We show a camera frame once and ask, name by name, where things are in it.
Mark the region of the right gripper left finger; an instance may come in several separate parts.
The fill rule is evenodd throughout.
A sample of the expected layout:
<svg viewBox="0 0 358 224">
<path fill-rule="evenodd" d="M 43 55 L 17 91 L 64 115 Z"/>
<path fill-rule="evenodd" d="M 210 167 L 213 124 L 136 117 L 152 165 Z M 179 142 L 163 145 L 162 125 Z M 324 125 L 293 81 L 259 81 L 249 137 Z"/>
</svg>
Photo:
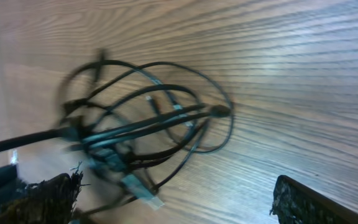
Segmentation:
<svg viewBox="0 0 358 224">
<path fill-rule="evenodd" d="M 38 183 L 26 182 L 21 198 L 0 206 L 0 224 L 70 223 L 82 178 L 83 173 L 76 170 Z"/>
</svg>

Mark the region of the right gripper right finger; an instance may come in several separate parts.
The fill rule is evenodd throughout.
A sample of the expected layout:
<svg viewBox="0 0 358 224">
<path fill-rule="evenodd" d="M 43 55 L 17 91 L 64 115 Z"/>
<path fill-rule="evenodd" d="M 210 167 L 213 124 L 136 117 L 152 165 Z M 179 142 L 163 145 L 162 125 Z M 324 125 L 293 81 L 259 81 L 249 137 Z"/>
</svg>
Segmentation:
<svg viewBox="0 0 358 224">
<path fill-rule="evenodd" d="M 270 214 L 279 224 L 358 224 L 358 213 L 286 175 L 277 178 Z"/>
</svg>

